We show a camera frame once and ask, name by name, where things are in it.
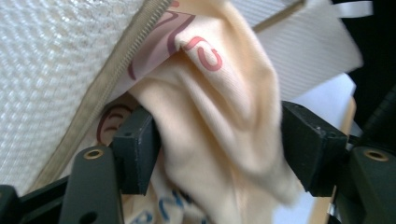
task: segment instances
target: zipper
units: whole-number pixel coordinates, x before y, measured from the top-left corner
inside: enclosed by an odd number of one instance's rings
[[[89,87],[64,138],[29,191],[42,188],[61,175],[79,143],[102,112],[118,80],[171,2],[172,0],[146,0],[143,3]]]

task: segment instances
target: brass insert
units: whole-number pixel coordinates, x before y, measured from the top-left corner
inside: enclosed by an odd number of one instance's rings
[[[103,156],[105,152],[102,149],[93,149],[84,154],[86,160],[95,160]]]
[[[364,155],[372,160],[375,160],[375,161],[388,161],[389,160],[387,155],[385,155],[382,152],[376,151],[376,150],[371,150],[371,149],[364,150]]]

